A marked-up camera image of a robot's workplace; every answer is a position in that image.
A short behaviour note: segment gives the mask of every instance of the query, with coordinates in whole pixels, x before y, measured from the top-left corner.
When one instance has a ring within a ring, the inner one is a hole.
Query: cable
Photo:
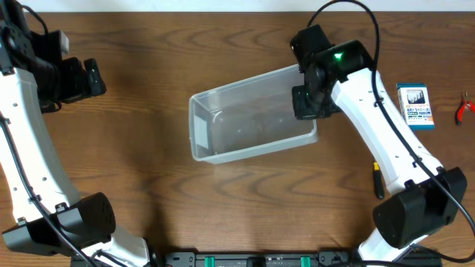
[[[326,3],[323,7],[321,7],[319,10],[317,10],[317,12],[315,12],[315,14],[313,14],[312,18],[309,20],[309,23],[308,23],[307,27],[312,25],[313,20],[316,18],[316,16],[323,9],[327,8],[328,6],[330,6],[332,4],[339,3],[339,2],[349,2],[349,3],[357,4],[360,7],[363,7],[364,11],[366,11],[366,13],[370,16],[371,20],[373,21],[373,24],[374,24],[374,27],[375,27],[375,30],[376,30],[376,50],[375,50],[374,59],[373,59],[373,69],[371,70],[371,84],[373,86],[373,93],[374,93],[374,97],[376,99],[376,104],[379,106],[379,109],[381,110],[384,118],[386,119],[386,121],[389,124],[389,126],[391,127],[391,129],[394,131],[394,134],[399,138],[399,140],[401,141],[403,146],[406,148],[406,150],[409,152],[409,154],[413,157],[414,162],[436,183],[436,185],[439,187],[439,189],[445,194],[445,196],[447,196],[448,199],[450,199],[457,206],[457,208],[460,210],[460,212],[462,212],[465,219],[467,219],[468,224],[470,225],[470,227],[472,229],[472,232],[474,234],[474,237],[475,237],[475,222],[474,222],[474,219],[471,217],[471,215],[468,213],[468,211],[465,209],[465,207],[462,205],[462,203],[460,203],[458,200],[456,200],[455,197],[453,197],[453,195],[444,187],[444,185],[439,180],[436,179],[436,177],[424,165],[424,163],[422,163],[422,159],[419,158],[419,156],[417,156],[416,152],[414,152],[414,150],[411,148],[411,146],[407,143],[405,138],[399,132],[398,128],[394,125],[393,120],[389,117],[389,114],[387,113],[386,108],[383,106],[382,98],[379,96],[378,88],[376,86],[376,71],[377,71],[378,60],[379,60],[380,35],[379,35],[378,22],[376,21],[376,17],[374,16],[373,12],[371,12],[371,10],[367,6],[365,6],[364,4],[362,4],[361,2],[356,1],[356,0],[334,0],[334,1],[330,1],[330,2]],[[424,246],[421,246],[421,245],[414,244],[414,245],[412,245],[412,247],[421,249],[421,250],[426,251],[426,252],[431,253],[431,254],[434,254],[437,257],[440,257],[444,260],[451,261],[453,263],[468,263],[468,262],[475,259],[475,250],[472,252],[472,255],[470,255],[469,257],[462,258],[462,259],[457,259],[457,258],[446,256],[444,254],[440,254],[437,251],[434,251],[434,250],[429,249],[429,248],[425,248]]]
[[[120,266],[120,267],[127,267],[127,265],[125,265],[125,264],[121,263],[120,261],[114,259],[111,255],[105,253],[105,252],[102,251],[102,250],[98,250],[98,251],[94,252],[93,256],[94,256],[94,257],[95,257],[95,256],[104,257],[104,258],[110,260],[111,262],[117,264],[117,265]]]
[[[45,35],[48,35],[49,32],[48,32],[48,27],[46,27],[46,23],[45,21],[42,19],[42,17],[40,17],[38,15],[38,13],[36,13],[31,7],[28,7],[26,5],[22,5],[22,8],[26,9],[32,16],[35,17],[35,19],[37,19],[39,21],[39,23],[41,23],[43,25],[43,29],[45,29]]]
[[[13,142],[13,138],[10,132],[10,129],[7,126],[7,120],[2,116],[0,113],[0,128],[3,130],[5,135],[5,139],[7,140],[8,147],[10,148],[10,152],[13,157],[13,161],[15,162],[16,170],[20,176],[20,180],[26,190],[28,197],[30,198],[31,202],[35,205],[38,209],[39,213],[45,218],[46,223],[53,229],[53,231],[57,234],[57,236],[62,239],[76,254],[78,254],[90,267],[97,267],[93,261],[81,251],[80,248],[77,248],[71,240],[63,233],[59,227],[53,222],[50,218],[49,214],[46,212],[43,205],[40,203],[38,196],[33,192],[31,188],[30,182],[28,182],[26,178],[26,174],[24,173],[22,162],[19,159],[18,151],[16,150],[16,146]]]

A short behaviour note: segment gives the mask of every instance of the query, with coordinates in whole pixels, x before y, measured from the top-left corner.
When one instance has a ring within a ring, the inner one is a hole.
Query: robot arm
[[[60,109],[61,103],[105,93],[95,60],[85,61],[85,70],[76,58],[63,60],[69,49],[65,34],[29,31],[17,1],[0,1],[0,32],[0,163],[17,222],[2,233],[5,244],[29,254],[75,255],[33,204],[20,177],[22,169],[40,207],[89,257],[96,254],[110,266],[149,264],[146,241],[116,226],[104,194],[81,199],[42,118],[42,113]]]
[[[393,196],[376,207],[376,229],[358,253],[363,260],[394,261],[411,244],[453,222],[457,207],[414,162],[376,103],[373,60],[358,41],[332,46],[319,25],[298,33],[290,43],[305,74],[305,85],[292,89],[295,117],[322,119],[343,111],[378,162]],[[446,171],[407,126],[376,71],[377,94],[399,133],[435,179],[461,201],[467,180],[459,168]]]

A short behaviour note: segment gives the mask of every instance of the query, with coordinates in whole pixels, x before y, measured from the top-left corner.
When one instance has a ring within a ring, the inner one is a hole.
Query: white wall
[[[37,12],[314,11],[328,0],[19,0]],[[361,0],[374,11],[475,11],[475,0]],[[340,3],[328,10],[359,10]]]

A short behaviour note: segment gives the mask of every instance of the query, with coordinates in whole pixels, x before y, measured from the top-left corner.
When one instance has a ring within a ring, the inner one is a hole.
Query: green connector
[[[205,267],[214,267],[214,257],[205,257]]]
[[[301,257],[300,258],[301,267],[310,267],[310,257]]]

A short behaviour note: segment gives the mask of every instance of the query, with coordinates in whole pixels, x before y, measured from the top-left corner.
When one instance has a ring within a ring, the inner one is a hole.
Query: green led light
[[[337,60],[341,60],[341,57],[343,56],[343,53],[336,53],[333,55]]]

